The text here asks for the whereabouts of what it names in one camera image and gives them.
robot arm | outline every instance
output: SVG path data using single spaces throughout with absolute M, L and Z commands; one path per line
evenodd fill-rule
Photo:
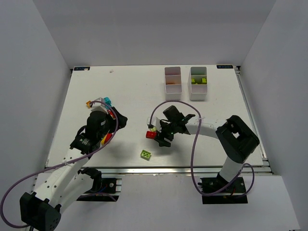
M 169 141 L 176 133 L 197 133 L 200 119 L 194 118 L 195 115 L 184 116 L 175 106 L 170 106 L 163 113 L 167 120 L 154 118 L 153 121 L 157 128 L 154 140 L 159 146 L 170 147 Z M 151 128 L 153 125 L 148 121 L 148 126 Z M 237 175 L 245 160 L 260 144 L 258 137 L 237 115 L 227 120 L 201 118 L 199 135 L 219 139 L 228 156 L 217 176 L 221 185 L 226 185 Z
M 114 107 L 112 109 L 119 121 L 118 128 L 124 128 L 127 118 Z M 109 113 L 102 110 L 91 112 L 87 125 L 78 131 L 62 163 L 96 151 L 103 137 L 115 132 L 115 128 L 116 120 Z M 80 195 L 88 190 L 97 192 L 102 184 L 101 172 L 89 167 L 80 170 L 88 160 L 84 158 L 54 170 L 32 194 L 24 193 L 20 198 L 22 221 L 39 231 L 53 231 L 61 214 Z

cable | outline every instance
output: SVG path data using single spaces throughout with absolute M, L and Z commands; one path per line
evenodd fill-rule
M 116 113 L 114 112 L 114 110 L 113 110 L 110 106 L 108 106 L 107 104 L 105 104 L 105 103 L 102 102 L 102 101 L 94 100 L 94 101 L 92 101 L 91 103 L 101 103 L 101 104 L 105 105 L 106 107 L 108 107 L 108 108 L 110 109 L 110 111 L 114 114 L 115 119 L 116 119 L 116 120 L 115 120 L 115 121 L 116 121 L 115 132 L 114 132 L 113 135 L 110 137 L 110 139 L 109 139 L 106 143 L 104 143 L 104 145 L 103 145 L 102 147 L 100 147 L 99 149 L 95 150 L 94 152 L 92 152 L 92 153 L 90 153 L 90 154 L 88 154 L 88 155 L 84 155 L 84 156 L 79 157 L 79 158 L 76 158 L 76 159 L 74 159 L 74 160 L 67 161 L 66 164 L 71 164 L 71 163 L 76 162 L 76 161 L 78 161 L 78 160 L 82 160 L 82 159 L 89 158 L 89 157 L 93 156 L 95 153 L 97 153 L 98 151 L 100 151 L 101 149 L 103 149 L 103 148 L 113 139 L 113 137 L 115 136 L 115 134 L 116 134 L 116 132 L 117 132 L 117 129 L 118 129 L 118 126 L 119 126 L 119 120 L 118 120 L 118 117 L 116 116 Z M 29 225 L 14 225 L 14 224 L 10 223 L 10 222 L 6 219 L 6 217 L 5 217 L 5 215 L 4 215 L 4 212 L 3 212 L 3 205 L 4 205 L 4 201 L 5 201 L 6 197 L 8 196 L 8 194 L 10 193 L 10 191 L 11 191 L 16 185 L 18 185 L 19 183 L 23 182 L 24 180 L 29 179 L 30 177 L 36 176 L 37 174 L 40 174 L 40 173 L 43 173 L 43 172 L 46 172 L 46 171 L 49 171 L 49 170 L 52 170 L 52 169 L 56 169 L 56 168 L 59 168 L 59 167 L 63 167 L 63 166 L 65 166 L 65 163 L 58 164 L 58 165 L 55 165 L 55 166 L 52 166 L 52 167 L 47 167 L 47 168 L 45 168 L 45 169 L 43 169 L 43 170 L 41 170 L 41 171 L 37 171 L 37 172 L 32 173 L 32 174 L 30 174 L 30 175 L 28 175 L 28 176 L 25 176 L 24 178 L 18 180 L 16 183 L 14 183 L 14 184 L 5 192 L 5 194 L 4 194 L 3 197 L 2 197 L 1 203 L 0 203 L 0 216 L 1 216 L 2 220 L 4 221 L 4 223 L 7 224 L 7 225 L 10 226 L 10 227 L 16 228 L 16 229 L 22 229 L 22 228 L 28 227 Z
M 200 112 L 199 112 L 194 106 L 190 105 L 189 103 L 186 103 L 186 102 L 183 102 L 183 101 L 177 101 L 177 100 L 169 100 L 169 101 L 162 102 L 162 103 L 160 103 L 156 108 L 154 108 L 154 110 L 152 111 L 152 114 L 151 114 L 151 117 L 150 117 L 150 124 L 152 124 L 152 118 L 153 118 L 153 115 L 154 115 L 155 111 L 156 111 L 161 105 L 163 105 L 163 104 L 165 104 L 165 103 L 170 103 L 170 102 L 176 102 L 176 103 L 185 104 L 185 105 L 191 107 L 193 110 L 195 110 L 196 113 L 197 113 L 198 116 L 199 116 L 198 129 L 197 129 L 197 132 L 196 132 L 196 135 L 195 135 L 195 137 L 194 137 L 193 144 L 192 144 L 192 156 L 191 156 L 191 166 L 190 166 L 190 168 L 191 168 L 191 173 L 192 173 L 192 182 L 193 182 L 193 184 L 194 184 L 196 190 L 197 190 L 202 196 L 214 196 L 214 195 L 216 195 L 217 193 L 220 193 L 220 192 L 224 191 L 226 188 L 228 188 L 230 185 L 233 184 L 233 182 L 234 182 L 234 181 L 237 179 L 237 177 L 241 174 L 241 171 L 239 171 L 239 172 L 236 174 L 236 176 L 235 176 L 228 184 L 226 184 L 226 185 L 223 186 L 221 189 L 219 189 L 219 190 L 217 190 L 217 191 L 215 191 L 215 192 L 212 192 L 212 193 L 204 193 L 204 192 L 202 192 L 202 191 L 198 188 L 198 185 L 197 185 L 196 180 L 195 180 L 195 178 L 194 178 L 194 174 L 193 174 L 194 150 L 195 150 L 195 148 L 196 148 L 197 139 L 198 139 L 198 136 L 199 136 L 199 132 L 200 132 L 200 128 L 201 128 L 201 122 L 202 122 L 201 114 L 200 114 Z M 244 194 L 242 194 L 242 195 L 240 195 L 240 196 L 238 196 L 238 197 L 245 196 L 245 195 L 251 190 L 251 188 L 252 188 L 252 186 L 253 186 L 253 184 L 254 184 L 254 182 L 255 182 L 255 172 L 254 172 L 254 170 L 253 170 L 253 167 L 252 167 L 250 164 L 245 163 L 245 164 L 243 164 L 242 169 L 243 169 L 243 167 L 244 167 L 245 165 L 248 165 L 249 167 L 251 167 L 252 173 L 253 173 L 253 180 L 252 180 L 252 183 L 251 183 L 249 189 L 248 189 Z
M 103 192 L 103 193 L 102 192 L 90 193 L 90 194 L 87 194 L 87 195 L 84 195 L 84 196 L 80 196 L 79 198 L 85 198 L 85 197 L 96 196 L 96 195 L 109 196 L 113 201 L 116 201 L 116 199 L 112 195 L 105 193 L 105 192 Z
M 100 190 L 99 193 L 101 193 L 102 191 L 104 191 L 106 188 L 107 188 L 107 185 L 106 185 L 102 190 Z

white wall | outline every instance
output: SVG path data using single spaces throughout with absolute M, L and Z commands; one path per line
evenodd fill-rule
M 275 0 L 34 0 L 69 67 L 241 65 Z
M 32 0 L 0 3 L 0 197 L 18 179 L 44 167 L 63 106 L 69 69 Z M 21 224 L 19 198 L 5 203 L 9 221 Z M 11 229 L 0 219 L 0 230 Z
M 243 66 L 270 164 L 308 230 L 308 1 L 278 0 Z

yellow green block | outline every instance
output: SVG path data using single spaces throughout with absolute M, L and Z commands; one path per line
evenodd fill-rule
M 156 131 L 156 127 L 150 128 L 150 131 Z
M 149 160 L 150 157 L 151 157 L 151 153 L 146 151 L 146 150 L 143 150 L 140 154 L 140 157 L 145 159 L 145 160 Z

white bin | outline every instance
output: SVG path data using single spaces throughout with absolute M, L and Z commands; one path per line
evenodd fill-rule
M 202 79 L 206 79 L 206 84 L 202 84 Z M 207 94 L 207 73 L 206 67 L 191 67 L 188 78 L 189 99 L 192 101 L 203 101 Z
M 181 68 L 179 66 L 165 67 L 165 98 L 180 100 L 182 95 Z

